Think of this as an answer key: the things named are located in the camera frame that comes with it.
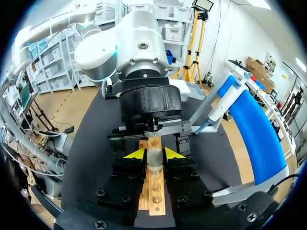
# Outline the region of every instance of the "black cable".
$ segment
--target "black cable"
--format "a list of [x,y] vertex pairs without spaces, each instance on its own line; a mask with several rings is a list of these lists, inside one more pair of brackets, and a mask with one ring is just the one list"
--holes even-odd
[[273,184],[271,186],[271,188],[268,190],[268,194],[271,194],[275,190],[275,188],[277,188],[280,184],[282,184],[286,180],[289,180],[289,179],[291,179],[293,177],[299,177],[299,176],[300,176],[300,174],[292,174],[292,175],[289,175],[289,176],[283,178],[280,182],[278,182],[277,184]]

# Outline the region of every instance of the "screw head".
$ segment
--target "screw head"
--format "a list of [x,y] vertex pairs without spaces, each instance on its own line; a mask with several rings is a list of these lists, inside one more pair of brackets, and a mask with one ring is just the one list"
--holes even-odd
[[250,213],[248,215],[248,217],[246,218],[246,220],[249,222],[249,223],[252,223],[254,222],[255,220],[257,219],[257,214],[256,213]]
[[106,222],[103,221],[103,220],[98,220],[98,221],[96,221],[94,225],[95,225],[95,228],[96,228],[96,229],[99,229],[99,230],[105,230],[105,229],[107,229],[107,224],[106,224]]
[[191,173],[191,176],[198,177],[199,175],[196,171],[194,171],[194,172]]
[[122,201],[124,201],[125,203],[130,202],[131,201],[131,197],[128,195],[125,195],[121,198]]
[[211,190],[207,190],[203,193],[205,196],[212,196],[213,192]]
[[247,209],[247,207],[246,207],[246,204],[244,204],[244,203],[239,204],[238,207],[237,207],[237,210],[240,211],[240,212],[245,212],[246,209]]
[[106,193],[104,192],[104,190],[99,190],[99,191],[96,192],[96,195],[97,195],[98,197],[103,197],[103,196],[106,195]]
[[181,175],[181,174],[175,174],[173,177],[174,177],[175,179],[180,179],[180,178],[182,177],[182,175]]
[[185,195],[181,195],[177,198],[177,201],[180,203],[186,203],[188,201],[188,198]]

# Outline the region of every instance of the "cylindrical motor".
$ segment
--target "cylindrical motor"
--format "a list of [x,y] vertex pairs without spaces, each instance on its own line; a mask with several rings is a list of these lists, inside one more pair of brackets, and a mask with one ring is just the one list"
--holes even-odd
[[132,11],[118,27],[116,69],[119,78],[124,80],[138,70],[165,76],[169,65],[156,18],[148,11]]

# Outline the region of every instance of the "wooden floor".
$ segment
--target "wooden floor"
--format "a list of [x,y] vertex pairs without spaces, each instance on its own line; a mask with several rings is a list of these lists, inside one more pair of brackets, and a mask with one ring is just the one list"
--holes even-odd
[[[76,90],[75,92],[61,91],[53,94],[45,93],[38,95],[36,101],[42,107],[46,115],[51,118],[52,124],[59,129],[59,132],[73,125],[75,127],[75,131],[71,134],[73,137],[98,90],[99,89],[96,87],[88,87],[82,90]],[[222,126],[226,131],[230,145],[234,151],[242,183],[252,182],[254,177],[251,163],[236,123],[234,120],[222,121]],[[287,160],[287,164],[289,165],[290,173],[293,173],[297,166],[296,157],[290,157]],[[290,182],[284,183],[275,199],[281,202],[287,195],[289,187]],[[42,215],[42,219],[45,220],[48,225],[52,226],[53,218],[49,213],[45,212]]]

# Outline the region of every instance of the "hole in wooden block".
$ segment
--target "hole in wooden block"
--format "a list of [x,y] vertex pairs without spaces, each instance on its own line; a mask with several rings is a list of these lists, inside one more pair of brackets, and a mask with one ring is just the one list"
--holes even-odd
[[159,183],[154,183],[152,189],[157,192],[161,189],[161,185]]
[[152,201],[156,204],[159,204],[162,201],[160,195],[153,195]]

